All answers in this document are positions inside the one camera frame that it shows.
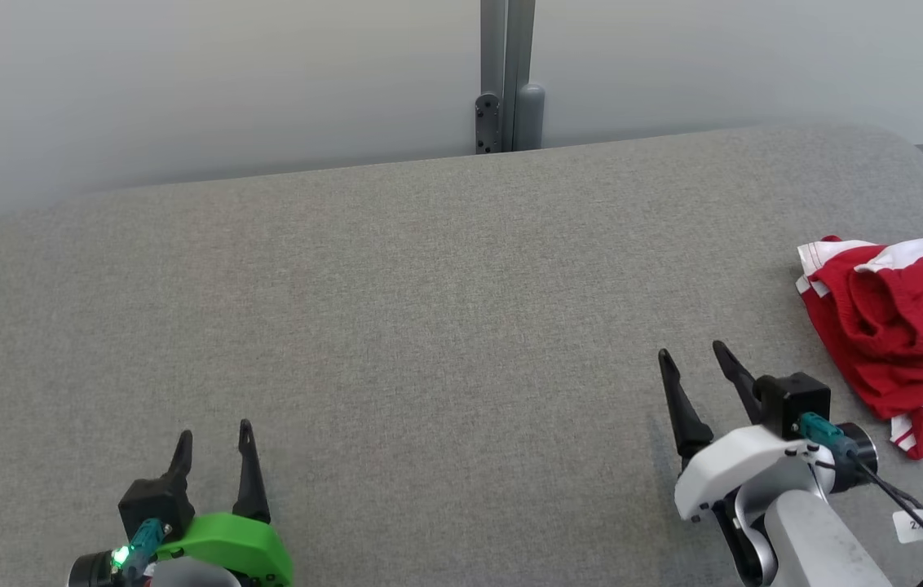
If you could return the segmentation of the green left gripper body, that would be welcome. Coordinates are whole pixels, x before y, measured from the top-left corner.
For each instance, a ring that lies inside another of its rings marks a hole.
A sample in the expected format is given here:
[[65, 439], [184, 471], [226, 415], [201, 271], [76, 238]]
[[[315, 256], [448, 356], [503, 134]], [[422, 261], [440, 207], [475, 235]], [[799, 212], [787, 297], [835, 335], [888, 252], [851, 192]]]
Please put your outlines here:
[[158, 563], [193, 558], [230, 572], [231, 586], [293, 587], [293, 562], [268, 523], [231, 513], [194, 518], [179, 541], [163, 544]]

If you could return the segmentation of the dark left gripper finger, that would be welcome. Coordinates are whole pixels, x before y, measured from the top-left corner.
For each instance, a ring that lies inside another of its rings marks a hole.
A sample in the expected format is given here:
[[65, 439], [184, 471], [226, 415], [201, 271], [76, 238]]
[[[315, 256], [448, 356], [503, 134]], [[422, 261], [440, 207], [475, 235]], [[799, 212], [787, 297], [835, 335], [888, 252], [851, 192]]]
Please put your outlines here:
[[167, 493], [173, 497], [185, 497], [188, 487], [188, 475], [192, 464], [193, 435], [190, 430], [179, 434], [170, 464], [163, 473], [163, 483]]
[[241, 454], [241, 472], [232, 513], [257, 523], [269, 524], [272, 517], [267, 487], [263, 479], [254, 428], [249, 419], [242, 419], [239, 423], [238, 452]]

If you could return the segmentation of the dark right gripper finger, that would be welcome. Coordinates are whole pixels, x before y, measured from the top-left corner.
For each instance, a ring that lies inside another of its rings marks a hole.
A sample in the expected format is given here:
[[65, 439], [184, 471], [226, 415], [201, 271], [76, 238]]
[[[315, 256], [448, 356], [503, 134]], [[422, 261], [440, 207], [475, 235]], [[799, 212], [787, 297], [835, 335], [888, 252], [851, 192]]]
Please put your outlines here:
[[722, 369], [722, 374], [737, 391], [746, 416], [753, 425], [759, 424], [762, 421], [762, 401], [753, 390], [755, 377], [745, 368], [744, 364], [741, 364], [740, 360], [737, 360], [725, 342], [715, 339], [712, 342], [712, 349], [718, 360], [719, 368]]
[[682, 463], [689, 463], [700, 450], [707, 448], [714, 441], [714, 434], [706, 423], [700, 420], [682, 387], [682, 376], [673, 357], [667, 349], [658, 352], [660, 379], [665, 391], [668, 415], [675, 449]]

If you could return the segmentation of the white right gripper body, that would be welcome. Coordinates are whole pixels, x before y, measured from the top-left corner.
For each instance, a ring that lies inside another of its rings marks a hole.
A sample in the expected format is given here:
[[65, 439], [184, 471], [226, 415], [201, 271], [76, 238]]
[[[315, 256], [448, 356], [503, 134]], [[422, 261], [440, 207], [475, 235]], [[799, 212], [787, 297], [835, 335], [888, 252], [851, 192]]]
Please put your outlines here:
[[753, 477], [774, 469], [770, 481], [783, 490], [805, 489], [819, 493], [801, 453], [803, 439], [781, 439], [761, 425], [727, 432], [701, 449], [686, 465], [675, 483], [675, 509], [684, 521], [692, 520], [703, 504], [712, 505], [744, 486]]

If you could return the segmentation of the red shorts with white hem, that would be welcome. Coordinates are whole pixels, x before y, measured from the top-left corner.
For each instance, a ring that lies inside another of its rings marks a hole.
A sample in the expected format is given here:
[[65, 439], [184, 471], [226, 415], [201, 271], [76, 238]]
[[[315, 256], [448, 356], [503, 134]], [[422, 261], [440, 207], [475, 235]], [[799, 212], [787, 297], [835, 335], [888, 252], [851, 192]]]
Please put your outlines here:
[[798, 294], [850, 389], [923, 460], [923, 238], [872, 244], [830, 236], [797, 250]]

